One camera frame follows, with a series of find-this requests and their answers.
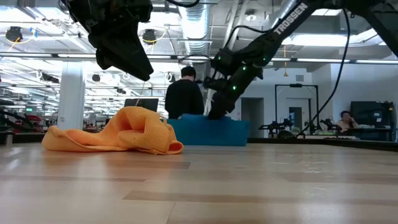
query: man in black shirt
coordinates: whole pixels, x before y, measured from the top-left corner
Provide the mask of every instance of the man in black shirt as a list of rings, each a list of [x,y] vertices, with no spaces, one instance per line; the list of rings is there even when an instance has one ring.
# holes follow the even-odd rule
[[[182,114],[203,114],[203,97],[194,82],[196,71],[187,66],[181,69],[181,79],[172,83],[166,93],[165,109],[169,119],[178,119]]]

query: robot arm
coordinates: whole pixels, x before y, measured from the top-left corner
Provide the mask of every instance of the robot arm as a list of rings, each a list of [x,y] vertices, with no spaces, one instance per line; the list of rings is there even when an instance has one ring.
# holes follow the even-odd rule
[[[232,112],[235,101],[255,77],[262,78],[266,66],[282,41],[290,36],[317,9],[347,9],[352,15],[364,17],[389,48],[398,55],[398,12],[384,0],[299,0],[297,4],[271,30],[260,35],[247,47],[237,52],[221,49],[211,66],[224,75],[217,80],[217,92],[211,102],[210,119],[218,119]]]

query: person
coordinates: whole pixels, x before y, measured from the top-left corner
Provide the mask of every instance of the person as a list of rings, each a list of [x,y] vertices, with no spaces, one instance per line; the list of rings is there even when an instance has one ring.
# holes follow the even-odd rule
[[[340,113],[341,120],[337,122],[337,125],[341,127],[342,131],[346,131],[349,128],[359,128],[358,123],[351,116],[349,111],[343,111]]]
[[[165,109],[169,112],[169,119],[178,119],[181,115],[203,114],[203,97],[196,84],[196,71],[187,66],[181,69],[181,79],[172,83],[166,93]]]

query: blue box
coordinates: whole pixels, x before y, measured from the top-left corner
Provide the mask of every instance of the blue box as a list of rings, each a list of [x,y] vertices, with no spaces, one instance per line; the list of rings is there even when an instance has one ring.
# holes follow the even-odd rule
[[[234,121],[229,117],[209,120],[203,115],[183,114],[181,119],[168,119],[167,123],[184,145],[245,146],[250,132],[249,121]]]

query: orange towel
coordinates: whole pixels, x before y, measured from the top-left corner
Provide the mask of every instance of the orange towel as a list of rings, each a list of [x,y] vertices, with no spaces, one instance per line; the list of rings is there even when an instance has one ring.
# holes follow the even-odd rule
[[[135,149],[152,154],[178,154],[183,145],[173,127],[159,114],[138,106],[122,108],[100,133],[51,126],[42,145],[47,150],[71,152],[126,151]]]

